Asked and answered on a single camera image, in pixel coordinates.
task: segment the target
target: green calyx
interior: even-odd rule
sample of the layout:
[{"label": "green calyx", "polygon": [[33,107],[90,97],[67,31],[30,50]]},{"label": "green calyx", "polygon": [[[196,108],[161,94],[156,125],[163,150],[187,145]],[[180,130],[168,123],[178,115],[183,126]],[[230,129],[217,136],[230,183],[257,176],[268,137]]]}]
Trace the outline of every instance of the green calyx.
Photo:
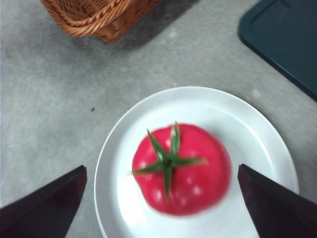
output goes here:
[{"label": "green calyx", "polygon": [[163,172],[164,175],[164,192],[168,199],[171,184],[173,169],[180,166],[199,165],[206,163],[206,159],[198,157],[184,158],[178,156],[180,148],[180,135],[178,124],[175,122],[170,137],[170,152],[166,152],[160,143],[153,137],[148,130],[148,137],[157,155],[158,161],[154,164],[148,165],[142,169],[134,170],[133,174],[151,174],[156,172]]}]

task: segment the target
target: plate rim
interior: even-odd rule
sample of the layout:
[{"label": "plate rim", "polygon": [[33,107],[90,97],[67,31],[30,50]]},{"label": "plate rim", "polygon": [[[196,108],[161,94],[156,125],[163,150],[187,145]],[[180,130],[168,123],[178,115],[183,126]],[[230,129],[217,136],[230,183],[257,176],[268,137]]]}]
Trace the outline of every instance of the plate rim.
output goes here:
[{"label": "plate rim", "polygon": [[280,135],[280,133],[277,131],[277,129],[275,128],[275,126],[270,122],[270,120],[265,117],[258,109],[256,109],[255,107],[253,107],[251,104],[249,104],[248,102],[244,101],[243,99],[231,94],[231,93],[228,93],[226,91],[223,91],[223,90],[219,90],[219,89],[215,89],[215,88],[209,88],[209,87],[203,87],[203,86],[181,86],[181,87],[174,87],[174,88],[168,88],[168,89],[164,89],[164,90],[161,90],[161,91],[158,91],[156,93],[153,93],[145,98],[143,98],[142,100],[140,100],[139,102],[137,102],[136,104],[134,104],[130,109],[128,109],[121,117],[120,119],[114,124],[114,126],[112,127],[111,131],[109,132],[108,136],[106,137],[105,139],[105,142],[103,143],[103,146],[101,148],[101,151],[99,153],[99,156],[98,156],[98,161],[97,161],[97,164],[96,164],[96,169],[95,169],[95,175],[94,175],[94,205],[95,205],[95,212],[96,212],[96,217],[97,217],[97,220],[98,220],[98,225],[99,225],[99,228],[102,232],[102,235],[104,238],[108,238],[107,234],[106,234],[106,231],[104,230],[103,226],[102,226],[102,222],[100,220],[100,215],[99,215],[99,212],[98,212],[98,208],[97,208],[97,198],[96,198],[96,179],[97,179],[97,173],[98,173],[98,167],[99,167],[99,162],[100,162],[100,159],[101,159],[101,156],[103,154],[103,151],[104,151],[104,148],[106,146],[106,143],[107,141],[109,140],[109,138],[111,137],[113,131],[117,128],[117,126],[120,124],[120,122],[125,118],[127,117],[128,114],[130,114],[130,112],[132,110],[134,110],[136,107],[138,107],[140,104],[144,103],[145,101],[147,100],[150,100],[151,98],[153,97],[156,97],[160,94],[164,94],[168,91],[177,91],[177,90],[183,90],[183,89],[202,89],[202,90],[210,90],[210,91],[215,91],[217,93],[221,93],[221,94],[225,94],[229,97],[233,97],[235,98],[236,100],[239,100],[240,102],[242,102],[243,104],[245,104],[246,106],[250,107],[255,113],[257,113],[260,117],[264,118],[269,126],[272,127],[272,129],[276,132],[279,140],[281,141],[282,143],[282,146],[283,146],[283,149],[285,150],[285,152],[287,153],[287,155],[291,158],[290,160],[290,168],[291,168],[291,172],[292,174],[294,175],[293,177],[293,182],[294,182],[294,188],[293,188],[293,191],[295,193],[299,193],[299,184],[298,184],[298,177],[297,177],[297,173],[296,173],[296,169],[295,169],[295,165],[294,165],[294,161],[293,161],[293,158],[292,158],[292,155],[291,153],[289,152],[287,146],[286,146],[286,143],[285,141],[283,140],[282,136]]}]

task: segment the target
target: toy tomato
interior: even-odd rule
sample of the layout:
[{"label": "toy tomato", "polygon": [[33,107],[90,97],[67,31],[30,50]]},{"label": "toy tomato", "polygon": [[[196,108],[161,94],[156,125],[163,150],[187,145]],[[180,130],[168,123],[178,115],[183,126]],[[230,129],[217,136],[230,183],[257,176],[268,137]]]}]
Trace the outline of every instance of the toy tomato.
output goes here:
[{"label": "toy tomato", "polygon": [[216,204],[231,178],[229,155],[222,143],[200,127],[177,123],[148,131],[132,171],[149,205],[178,216]]}]

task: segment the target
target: gray floor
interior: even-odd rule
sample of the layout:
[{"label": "gray floor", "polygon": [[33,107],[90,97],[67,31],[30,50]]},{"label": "gray floor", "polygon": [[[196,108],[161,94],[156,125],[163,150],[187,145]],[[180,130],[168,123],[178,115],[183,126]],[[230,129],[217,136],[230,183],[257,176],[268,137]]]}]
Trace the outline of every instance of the gray floor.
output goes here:
[{"label": "gray floor", "polygon": [[165,1],[107,44],[68,36],[39,0],[1,1],[1,205],[83,164],[87,187],[67,237],[101,237],[93,176],[104,139],[142,98],[186,85],[260,110],[293,156],[301,194],[317,202],[317,103],[239,41],[238,21],[256,2]]}]

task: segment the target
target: wicker basket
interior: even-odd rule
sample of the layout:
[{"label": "wicker basket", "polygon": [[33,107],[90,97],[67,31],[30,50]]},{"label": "wicker basket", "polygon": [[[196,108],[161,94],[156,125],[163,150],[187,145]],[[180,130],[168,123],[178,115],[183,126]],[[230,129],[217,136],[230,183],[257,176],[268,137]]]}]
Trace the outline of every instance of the wicker basket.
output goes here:
[{"label": "wicker basket", "polygon": [[111,42],[163,0],[41,0],[55,22],[72,36]]}]

